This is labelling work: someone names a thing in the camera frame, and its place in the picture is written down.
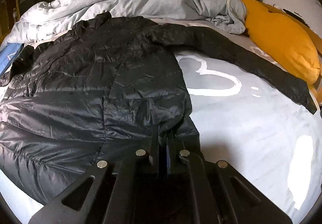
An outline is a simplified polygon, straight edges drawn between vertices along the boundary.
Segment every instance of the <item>black puffer jacket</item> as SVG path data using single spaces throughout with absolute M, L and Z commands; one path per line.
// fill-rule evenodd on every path
M 163 26 L 110 13 L 77 23 L 55 42 L 25 47 L 0 103 L 0 169 L 46 204 L 99 160 L 149 150 L 153 129 L 173 129 L 200 152 L 191 101 L 173 49 L 234 63 L 316 110 L 306 83 L 212 29 Z

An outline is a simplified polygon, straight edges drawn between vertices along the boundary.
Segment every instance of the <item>bed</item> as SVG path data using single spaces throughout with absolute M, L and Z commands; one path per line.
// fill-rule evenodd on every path
M 248 37 L 224 32 L 209 21 L 151 19 L 159 24 L 209 27 L 282 70 Z M 294 224 L 300 223 L 321 193 L 322 119 L 314 95 L 318 111 L 311 114 L 236 65 L 193 51 L 178 51 L 175 56 L 190 94 L 190 117 L 200 134 L 205 159 L 228 161 L 286 212 Z M 2 87 L 2 97 L 5 91 L 6 87 Z M 42 205 L 1 171 L 0 181 L 0 193 L 10 209 L 23 224 L 28 223 Z

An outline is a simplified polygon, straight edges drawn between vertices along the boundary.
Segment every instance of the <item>white heart drawing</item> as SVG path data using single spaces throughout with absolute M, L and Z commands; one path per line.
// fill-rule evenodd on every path
M 227 97 L 236 95 L 240 92 L 242 88 L 242 83 L 237 79 L 235 76 L 215 71 L 215 70 L 208 70 L 207 69 L 207 62 L 204 59 L 201 59 L 194 55 L 178 55 L 176 56 L 177 61 L 179 62 L 182 58 L 191 58 L 201 63 L 201 67 L 196 72 L 200 75 L 217 75 L 220 77 L 224 77 L 234 82 L 234 86 L 229 89 L 222 89 L 222 90 L 215 90 L 215 89 L 191 89 L 187 88 L 189 94 L 197 95 L 197 96 L 209 96 L 209 97 Z

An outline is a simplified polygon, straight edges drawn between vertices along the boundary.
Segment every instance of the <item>pillow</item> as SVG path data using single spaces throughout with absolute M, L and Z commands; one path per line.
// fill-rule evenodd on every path
M 247 7 L 245 26 L 250 39 L 285 70 L 313 84 L 320 74 L 318 52 L 305 30 L 289 17 L 271 13 L 256 0 Z
M 305 24 L 301 23 L 299 20 L 295 19 L 293 16 L 288 15 L 286 12 L 283 12 L 282 10 L 277 9 L 269 4 L 266 4 L 266 3 L 263 3 L 263 5 L 268 9 L 269 12 L 281 13 L 281 14 L 289 17 L 291 20 L 293 20 L 297 24 L 299 24 L 304 29 L 304 31 L 309 35 L 309 37 L 311 38 L 315 48 L 318 51 L 318 54 L 322 53 L 322 38 L 320 38 L 315 32 L 313 32 L 310 28 L 308 28 Z

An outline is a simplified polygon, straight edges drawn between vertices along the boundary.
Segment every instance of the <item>wrinkled fabric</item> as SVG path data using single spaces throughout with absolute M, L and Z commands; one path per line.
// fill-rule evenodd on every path
M 55 0 L 35 4 L 14 25 L 1 44 L 30 43 L 70 30 L 81 20 L 110 11 L 113 17 L 144 16 L 198 20 L 209 18 L 222 30 L 245 31 L 246 7 L 241 0 Z
M 0 169 L 46 204 L 97 161 L 117 172 L 123 156 L 149 150 L 156 129 L 161 140 L 172 130 L 201 155 L 173 54 L 182 49 L 236 64 L 316 110 L 304 81 L 212 29 L 106 12 L 55 42 L 25 47 L 12 64 L 0 103 Z

